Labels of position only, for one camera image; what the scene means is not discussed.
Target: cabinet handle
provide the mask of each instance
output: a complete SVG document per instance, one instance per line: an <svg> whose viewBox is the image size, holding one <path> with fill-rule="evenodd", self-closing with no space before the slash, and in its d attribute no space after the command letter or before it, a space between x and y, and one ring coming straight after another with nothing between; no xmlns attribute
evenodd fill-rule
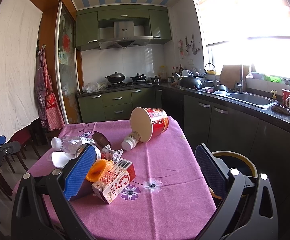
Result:
<svg viewBox="0 0 290 240"><path fill-rule="evenodd" d="M204 105L202 103L198 103L199 106L202 106L202 107L206 107L206 108L210 108L211 106L210 105Z"/></svg>
<svg viewBox="0 0 290 240"><path fill-rule="evenodd" d="M228 114L228 111L221 110L221 109L218 109L218 108L216 108L216 107L214 107L214 110L215 110L216 112L221 113L221 114Z"/></svg>

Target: stainless steel sink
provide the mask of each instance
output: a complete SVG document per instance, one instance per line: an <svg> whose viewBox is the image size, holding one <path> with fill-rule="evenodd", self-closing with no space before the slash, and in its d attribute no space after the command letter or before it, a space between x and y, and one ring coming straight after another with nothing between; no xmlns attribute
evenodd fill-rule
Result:
<svg viewBox="0 0 290 240"><path fill-rule="evenodd" d="M277 103L277 101L273 101L269 98L265 98L262 96L250 94L250 93L230 93L225 95L228 98L232 98L234 100L256 106L262 109L267 109L271 107L273 104Z"/></svg>

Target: window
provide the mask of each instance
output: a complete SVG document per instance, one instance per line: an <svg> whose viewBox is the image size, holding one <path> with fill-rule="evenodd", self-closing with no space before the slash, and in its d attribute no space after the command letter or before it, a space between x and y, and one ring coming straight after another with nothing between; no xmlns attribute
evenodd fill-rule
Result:
<svg viewBox="0 0 290 240"><path fill-rule="evenodd" d="M194 0L204 61L255 65L290 79L290 5L287 0Z"/></svg>

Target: wooden cutting board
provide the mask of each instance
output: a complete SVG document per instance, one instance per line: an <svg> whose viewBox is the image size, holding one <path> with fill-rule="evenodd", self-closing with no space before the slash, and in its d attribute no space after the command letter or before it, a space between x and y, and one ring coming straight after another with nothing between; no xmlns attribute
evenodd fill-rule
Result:
<svg viewBox="0 0 290 240"><path fill-rule="evenodd" d="M243 65L243 90L246 89L245 77L249 74L250 66ZM239 65L224 65L220 75L220 82L229 89L234 89L235 84L239 83Z"/></svg>

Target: pink tablecloth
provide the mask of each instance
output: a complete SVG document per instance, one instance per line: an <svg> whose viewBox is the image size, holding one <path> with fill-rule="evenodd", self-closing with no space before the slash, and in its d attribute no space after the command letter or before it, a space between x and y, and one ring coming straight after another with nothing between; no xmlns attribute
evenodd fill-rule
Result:
<svg viewBox="0 0 290 240"><path fill-rule="evenodd" d="M136 187L133 197L119 194L108 205L89 192L70 201L97 239L193 239L214 213L214 202L184 133L168 118L165 133L123 153L135 167L136 178L130 183L131 189ZM131 132L129 120L123 120L66 125L59 137L91 138L95 130L103 133L115 150L121 149L121 142ZM33 176L48 175L54 169L51 152L29 169ZM146 187L149 182L157 185L152 192ZM84 185L91 188L86 180ZM52 221L58 223L49 198L45 201Z"/></svg>

